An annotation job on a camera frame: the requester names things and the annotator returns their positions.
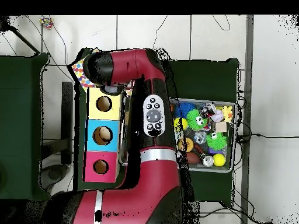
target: white stripe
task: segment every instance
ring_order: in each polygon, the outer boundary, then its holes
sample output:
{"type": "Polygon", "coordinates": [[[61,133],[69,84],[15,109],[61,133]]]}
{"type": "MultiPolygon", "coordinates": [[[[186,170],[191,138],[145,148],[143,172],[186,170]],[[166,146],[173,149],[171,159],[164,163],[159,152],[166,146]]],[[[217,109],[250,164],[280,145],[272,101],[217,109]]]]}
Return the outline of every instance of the white stripe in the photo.
{"type": "MultiPolygon", "coordinates": [[[[95,213],[98,210],[102,210],[102,199],[103,199],[103,194],[101,191],[96,192],[96,205],[95,205],[95,213]]],[[[93,217],[93,224],[101,224],[100,222],[96,222],[95,216],[93,217]]]]}
{"type": "Polygon", "coordinates": [[[141,163],[150,160],[173,160],[176,162],[176,154],[172,149],[147,149],[140,152],[141,163]]]}

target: green table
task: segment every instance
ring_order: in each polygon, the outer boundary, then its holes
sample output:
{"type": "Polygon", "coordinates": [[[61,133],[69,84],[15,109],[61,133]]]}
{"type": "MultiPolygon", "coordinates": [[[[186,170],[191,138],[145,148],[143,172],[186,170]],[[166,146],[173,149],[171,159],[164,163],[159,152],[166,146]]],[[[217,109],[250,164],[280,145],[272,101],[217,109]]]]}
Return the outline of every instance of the green table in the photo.
{"type": "MultiPolygon", "coordinates": [[[[84,58],[90,50],[81,51],[77,61],[84,58]]],[[[237,100],[237,69],[239,62],[237,59],[229,59],[226,62],[192,60],[192,61],[164,61],[166,70],[166,83],[168,85],[169,97],[212,100],[220,102],[236,102],[237,100]]],[[[84,143],[84,128],[86,116],[86,93],[77,85],[77,96],[75,97],[75,119],[77,124],[77,134],[79,143],[84,143]]],[[[125,167],[121,166],[120,174],[113,184],[107,183],[84,183],[82,182],[82,162],[84,147],[79,145],[78,169],[75,173],[78,180],[75,186],[78,190],[84,189],[107,189],[115,188],[124,178],[125,167]]],[[[202,171],[191,171],[192,186],[196,201],[222,201],[226,205],[231,205],[231,184],[232,172],[230,173],[209,173],[202,171]]]]}
{"type": "Polygon", "coordinates": [[[48,200],[41,166],[40,72],[49,55],[0,56],[0,198],[48,200]]]}

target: shape sorter box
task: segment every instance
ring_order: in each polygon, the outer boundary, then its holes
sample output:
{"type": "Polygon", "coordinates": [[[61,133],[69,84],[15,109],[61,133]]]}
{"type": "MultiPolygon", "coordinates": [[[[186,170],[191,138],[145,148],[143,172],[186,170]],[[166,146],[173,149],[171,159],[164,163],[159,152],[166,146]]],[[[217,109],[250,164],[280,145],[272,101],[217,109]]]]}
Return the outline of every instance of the shape sorter box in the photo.
{"type": "Polygon", "coordinates": [[[119,120],[121,108],[121,95],[111,96],[104,94],[99,88],[89,88],[89,106],[88,117],[90,120],[119,120]],[[109,111],[100,111],[97,106],[97,100],[100,97],[108,97],[111,100],[112,107],[109,111]]]}
{"type": "Polygon", "coordinates": [[[119,141],[119,124],[120,121],[113,120],[88,120],[87,126],[87,151],[109,151],[117,152],[118,150],[118,141],[119,141]],[[105,126],[111,129],[112,131],[112,140],[107,145],[98,145],[93,140],[93,132],[97,127],[105,126]]]}
{"type": "Polygon", "coordinates": [[[119,175],[119,163],[117,152],[87,151],[85,162],[84,182],[115,183],[119,175]],[[98,160],[104,160],[108,164],[108,170],[104,174],[95,172],[93,165],[98,160]]]}

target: yellow ball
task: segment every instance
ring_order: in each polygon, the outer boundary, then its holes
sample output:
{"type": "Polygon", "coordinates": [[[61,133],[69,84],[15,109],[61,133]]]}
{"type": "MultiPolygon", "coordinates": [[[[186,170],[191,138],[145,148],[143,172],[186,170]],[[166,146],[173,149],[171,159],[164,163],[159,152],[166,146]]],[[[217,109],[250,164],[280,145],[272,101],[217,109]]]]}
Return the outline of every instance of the yellow ball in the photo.
{"type": "Polygon", "coordinates": [[[225,164],[225,157],[223,154],[215,154],[213,156],[214,159],[214,165],[217,167],[221,167],[225,164]]]}
{"type": "MultiPolygon", "coordinates": [[[[186,119],[181,118],[182,119],[182,124],[183,124],[183,130],[187,129],[188,127],[188,122],[186,119]]],[[[180,118],[176,118],[173,122],[173,126],[175,127],[176,131],[180,131],[180,123],[179,123],[180,118]]]]}

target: green spiky ball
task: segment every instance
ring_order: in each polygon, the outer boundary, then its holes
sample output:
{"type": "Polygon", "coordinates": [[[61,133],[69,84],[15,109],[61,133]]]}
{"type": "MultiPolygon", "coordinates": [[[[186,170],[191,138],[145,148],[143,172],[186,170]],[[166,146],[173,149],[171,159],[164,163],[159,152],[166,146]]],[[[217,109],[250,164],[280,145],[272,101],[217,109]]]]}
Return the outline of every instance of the green spiky ball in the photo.
{"type": "Polygon", "coordinates": [[[188,122],[188,126],[195,131],[199,131],[200,129],[205,127],[207,124],[207,119],[202,118],[200,116],[198,109],[193,109],[193,110],[189,111],[187,113],[186,119],[188,122]]]}
{"type": "Polygon", "coordinates": [[[207,135],[207,144],[211,149],[220,151],[227,145],[227,137],[223,136],[221,132],[211,133],[207,135]]]}

